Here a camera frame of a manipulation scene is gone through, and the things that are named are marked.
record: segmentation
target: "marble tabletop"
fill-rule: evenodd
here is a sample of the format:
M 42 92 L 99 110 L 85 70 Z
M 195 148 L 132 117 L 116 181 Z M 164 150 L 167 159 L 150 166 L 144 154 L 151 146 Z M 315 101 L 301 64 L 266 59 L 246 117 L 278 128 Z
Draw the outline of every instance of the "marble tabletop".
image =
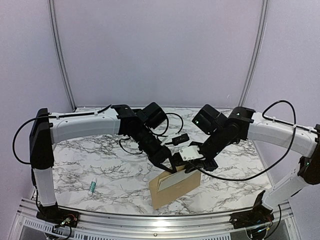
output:
M 79 108 L 88 111 L 94 108 Z M 191 121 L 199 108 L 164 107 L 166 113 L 183 117 L 182 133 L 191 141 L 204 142 L 208 137 Z M 228 109 L 220 109 L 226 116 Z M 168 132 L 174 134 L 181 121 L 169 115 Z M 162 124 L 157 132 L 165 128 Z M 131 155 L 119 146 L 118 135 L 96 135 L 60 142 L 54 149 L 53 180 L 58 204 L 77 209 L 133 215 L 188 215 L 236 210 L 251 207 L 265 188 L 271 187 L 267 174 L 246 182 L 214 179 L 202 174 L 201 185 L 177 200 L 154 210 L 149 181 L 163 170 L 153 166 L 145 154 Z M 172 152 L 190 142 L 170 147 Z M 129 152 L 137 152 L 137 144 L 122 141 Z M 213 173 L 227 178 L 245 178 L 264 169 L 258 153 L 250 141 L 226 147 L 216 158 L 219 168 Z M 88 190 L 93 177 L 97 184 L 92 196 Z

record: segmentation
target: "black cable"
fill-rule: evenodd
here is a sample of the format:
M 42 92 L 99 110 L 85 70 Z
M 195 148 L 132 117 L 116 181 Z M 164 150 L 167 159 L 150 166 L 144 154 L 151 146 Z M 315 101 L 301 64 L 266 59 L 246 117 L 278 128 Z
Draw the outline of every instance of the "black cable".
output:
M 148 129 L 149 129 L 149 131 L 153 134 L 153 135 L 155 135 L 155 136 L 157 136 L 157 137 L 167 137 L 166 135 L 165 135 L 165 133 L 168 131 L 168 128 L 169 128 L 169 118 L 168 118 L 168 116 L 166 116 L 166 127 L 165 127 L 165 129 L 164 129 L 164 131 L 162 132 L 162 133 L 155 133 L 155 132 L 153 132 L 149 127 L 148 127 Z
M 111 107 L 111 105 L 109 106 L 106 106 L 105 108 L 97 111 L 98 114 L 106 111 L 107 109 L 109 109 Z M 94 115 L 95 112 L 85 112 L 85 113 L 79 113 L 79 114 L 67 114 L 67 115 L 60 115 L 59 118 L 67 118 L 67 117 L 79 117 L 79 116 L 87 116 L 87 115 Z M 36 121 L 38 119 L 44 119 L 44 118 L 48 118 L 48 119 L 55 119 L 56 116 L 50 116 L 50 115 L 45 115 L 45 116 L 37 116 L 37 117 L 34 117 L 34 118 L 31 118 L 29 119 L 28 121 L 24 122 L 19 128 L 18 130 L 16 131 L 16 133 L 14 134 L 14 137 L 13 137 L 13 141 L 12 141 L 12 152 L 13 152 L 13 155 L 14 157 L 22 164 L 25 164 L 25 165 L 30 165 L 31 163 L 30 162 L 25 162 L 25 161 L 22 161 L 17 153 L 16 153 L 16 139 L 17 139 L 17 136 L 18 134 L 20 133 L 20 131 L 25 127 L 25 125 L 27 125 L 28 123 L 30 122 L 33 122 L 33 121 Z
M 125 139 L 122 139 L 122 138 L 121 138 L 121 139 L 119 140 L 120 148 L 122 148 L 122 150 L 125 151 L 125 152 L 128 153 L 128 154 L 132 154 L 132 155 L 140 155 L 140 154 L 142 154 L 143 151 L 141 151 L 141 152 L 129 152 L 129 151 L 125 150 L 125 148 L 122 146 L 121 141 L 122 141 L 122 140 L 127 141 L 127 140 L 129 140 L 129 139 L 130 139 L 130 137 L 125 138 Z
M 177 114 L 177 113 L 175 113 L 175 112 L 167 112 L 166 115 L 167 115 L 167 118 L 166 118 L 167 122 L 166 122 L 166 128 L 165 128 L 165 130 L 164 130 L 163 133 L 156 134 L 156 133 L 152 132 L 151 129 L 149 129 L 149 130 L 151 131 L 151 133 L 152 133 L 153 135 L 155 135 L 155 136 L 156 136 L 156 139 L 158 139 L 159 141 L 161 141 L 161 140 L 159 139 L 159 137 L 168 137 L 167 135 L 165 135 L 165 133 L 167 132 L 167 130 L 168 130 L 168 128 L 169 128 L 169 125 L 170 125 L 170 124 L 169 124 L 168 115 L 175 115 L 175 116 L 179 117 L 180 120 L 181 120 L 181 127 L 180 127 L 179 131 L 177 132 L 177 134 L 179 134 L 179 133 L 182 131 L 182 129 L 184 128 L 184 119 L 183 119 L 179 114 Z
M 269 107 L 267 107 L 266 110 L 269 110 L 271 107 L 273 107 L 274 105 L 279 104 L 279 103 L 287 103 L 287 104 L 290 105 L 290 107 L 291 107 L 291 109 L 292 109 L 292 113 L 293 113 L 293 122 L 294 122 L 294 124 L 296 124 L 296 123 L 297 123 L 297 117 L 296 117 L 295 108 L 294 108 L 294 106 L 293 106 L 290 102 L 288 102 L 288 101 L 286 101 L 286 100 L 277 101 L 277 102 L 271 104 Z M 204 171 L 204 170 L 200 169 L 199 167 L 195 166 L 192 162 L 189 162 L 189 163 L 190 163 L 191 166 L 193 166 L 195 169 L 197 169 L 197 170 L 200 171 L 201 173 L 203 173 L 203 174 L 205 174 L 205 175 L 208 175 L 208 176 L 210 176 L 210 177 L 212 177 L 212 178 L 215 178 L 215 179 L 224 180 L 224 181 L 232 181 L 232 182 L 249 181 L 249 180 L 251 180 L 251 179 L 254 179 L 254 178 L 256 178 L 256 177 L 258 177 L 258 176 L 266 173 L 267 171 L 269 171 L 270 169 L 272 169 L 274 166 L 276 166 L 278 163 L 280 163 L 280 162 L 288 155 L 288 153 L 289 153 L 289 151 L 290 151 L 290 149 L 291 149 L 291 147 L 292 147 L 292 144 L 294 143 L 295 135 L 296 135 L 296 128 L 294 127 L 294 128 L 293 128 L 293 134 L 292 134 L 292 138 L 291 138 L 290 145 L 289 145 L 289 147 L 287 148 L 287 150 L 286 150 L 286 152 L 284 153 L 284 155 L 283 155 L 278 161 L 276 161 L 274 164 L 272 164 L 270 167 L 268 167 L 267 169 L 259 172 L 259 173 L 256 174 L 256 175 L 253 175 L 253 176 L 251 176 L 251 177 L 247 177 L 247 178 L 243 178 L 243 179 L 234 179 L 234 178 L 225 178 L 225 177 L 215 176 L 215 175 L 212 175 L 212 174 L 210 174 L 210 173 L 207 173 L 206 171 Z
M 291 122 L 286 122 L 286 121 L 282 121 L 282 120 L 278 120 L 278 119 L 275 119 L 275 120 L 274 120 L 274 119 L 271 118 L 271 117 L 265 116 L 266 112 L 267 112 L 270 108 L 272 108 L 274 105 L 277 105 L 277 104 L 279 104 L 279 103 L 287 103 L 287 104 L 289 104 L 289 105 L 291 104 L 291 103 L 288 102 L 287 100 L 279 100 L 279 101 L 276 101 L 276 102 L 274 102 L 273 104 L 271 104 L 269 107 L 267 107 L 267 108 L 263 111 L 262 117 L 263 117 L 264 119 L 266 119 L 266 120 L 269 120 L 269 121 L 275 121 L 276 123 L 280 123 L 280 124 L 284 124 L 284 125 L 288 125 L 288 126 L 293 126 L 294 124 L 291 123 Z M 304 130 L 304 131 L 309 132 L 309 129 L 306 128 L 306 127 L 304 127 L 304 126 L 296 125 L 296 127 L 297 127 L 298 129 L 302 129 L 302 130 Z M 320 135 L 320 132 L 317 132 L 317 131 L 314 131 L 314 130 L 311 130 L 310 132 L 313 133 L 313 134 Z
M 182 131 L 182 129 L 184 128 L 184 119 L 183 119 L 179 114 L 177 114 L 177 113 L 175 113 L 175 112 L 167 112 L 166 115 L 175 115 L 175 116 L 177 116 L 178 118 L 180 118 L 180 120 L 181 120 L 181 127 L 180 127 L 179 131 L 177 132 L 177 133 L 179 134 L 179 133 Z
M 275 228 L 273 229 L 273 231 L 272 231 L 268 236 L 266 236 L 264 239 L 268 239 L 268 238 L 270 238 L 270 236 L 271 236 L 272 234 L 274 234 L 274 233 L 275 233 L 275 231 L 277 230 L 277 228 L 278 228 L 278 227 L 279 227 L 279 225 L 280 225 L 281 217 L 282 217 L 282 212 L 281 212 L 280 204 L 278 205 L 278 207 L 279 207 L 279 211 L 280 211 L 280 216 L 279 216 L 278 224 L 275 226 Z

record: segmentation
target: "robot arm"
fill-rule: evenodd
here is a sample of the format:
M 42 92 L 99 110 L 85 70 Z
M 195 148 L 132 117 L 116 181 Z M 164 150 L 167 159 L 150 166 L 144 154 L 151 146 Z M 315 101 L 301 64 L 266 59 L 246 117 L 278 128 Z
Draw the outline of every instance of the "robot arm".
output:
M 32 181 L 40 196 L 41 216 L 45 220 L 59 218 L 59 210 L 54 192 L 54 155 L 52 144 L 64 140 L 92 135 L 124 135 L 133 138 L 140 150 L 144 151 L 156 167 L 175 173 L 171 151 L 155 138 L 150 129 L 155 129 L 167 119 L 164 111 L 156 103 L 144 109 L 132 110 L 127 105 L 113 105 L 104 111 L 84 113 L 48 113 L 39 110 L 33 124 L 30 143 L 30 163 Z M 163 165 L 169 159 L 172 168 Z
M 139 148 L 156 167 L 174 173 L 176 166 L 185 165 L 185 172 L 188 173 L 194 170 L 193 166 L 207 171 L 215 170 L 218 165 L 214 158 L 226 146 L 240 140 L 263 141 L 287 148 L 293 134 L 292 126 L 266 120 L 261 113 L 249 108 L 236 107 L 226 117 L 213 107 L 205 105 L 192 122 L 209 135 L 208 139 L 204 143 L 192 142 L 172 156 L 170 150 L 150 131 L 150 128 L 155 129 L 166 119 L 165 113 L 156 103 L 138 110 L 132 110 L 127 105 L 114 105 L 103 112 L 92 114 L 49 114 L 46 109 L 41 109 L 37 117 L 41 116 L 48 117 L 35 121 L 29 141 L 33 184 L 37 186 L 41 206 L 48 210 L 45 220 L 54 219 L 58 209 L 52 175 L 54 143 L 100 134 L 127 135 L 138 143 Z M 273 218 L 272 210 L 278 204 L 303 187 L 320 183 L 320 144 L 317 137 L 311 128 L 310 131 L 296 129 L 291 149 L 302 154 L 300 165 L 274 187 L 260 193 L 251 211 L 234 213 L 231 220 L 239 216 L 244 219 L 233 222 L 235 228 L 269 221 L 267 218 Z M 172 169 L 162 164 L 166 159 L 170 160 Z
M 173 157 L 191 162 L 186 172 L 194 170 L 193 166 L 202 168 L 203 161 L 212 162 L 226 146 L 240 140 L 257 140 L 288 148 L 294 128 L 282 123 L 264 119 L 262 114 L 245 107 L 236 107 L 229 117 L 216 109 L 205 105 L 192 120 L 209 137 L 204 143 L 191 144 L 182 150 L 180 156 Z M 230 222 L 234 228 L 249 227 L 274 219 L 272 211 L 283 201 L 298 193 L 308 185 L 320 184 L 320 143 L 316 128 L 305 127 L 309 131 L 296 128 L 291 150 L 302 154 L 299 165 L 279 181 L 274 187 L 261 192 L 252 210 L 233 213 Z

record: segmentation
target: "small bottle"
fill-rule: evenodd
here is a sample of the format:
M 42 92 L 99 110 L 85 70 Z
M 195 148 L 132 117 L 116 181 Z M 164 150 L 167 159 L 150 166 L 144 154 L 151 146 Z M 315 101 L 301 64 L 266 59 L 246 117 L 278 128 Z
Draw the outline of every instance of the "small bottle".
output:
M 90 185 L 90 188 L 89 188 L 89 191 L 88 191 L 88 196 L 92 196 L 94 194 L 96 185 L 97 185 L 97 178 L 94 177 L 92 179 L 92 182 L 91 182 L 91 185 Z

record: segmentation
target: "gray wall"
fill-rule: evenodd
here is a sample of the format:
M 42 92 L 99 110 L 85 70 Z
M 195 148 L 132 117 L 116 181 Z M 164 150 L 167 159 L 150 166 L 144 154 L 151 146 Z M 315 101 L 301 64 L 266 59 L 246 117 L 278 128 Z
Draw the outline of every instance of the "gray wall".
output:
M 30 167 L 12 153 L 17 128 L 38 109 L 70 111 L 63 87 L 49 10 L 44 0 L 4 0 L 0 7 L 0 238 L 8 238 L 22 197 L 32 190 Z M 16 142 L 29 161 L 30 126 Z
M 262 112 L 276 100 L 286 99 L 296 109 L 301 125 L 320 124 L 320 2 L 318 0 L 270 1 L 267 27 L 253 83 L 245 105 Z M 292 121 L 289 106 L 271 110 L 269 116 Z M 257 143 L 269 165 L 285 149 Z M 275 182 L 298 163 L 300 156 L 290 154 L 271 176 Z M 320 236 L 320 186 L 309 186 L 290 200 L 303 240 Z
M 261 0 L 55 0 L 78 106 L 235 107 Z

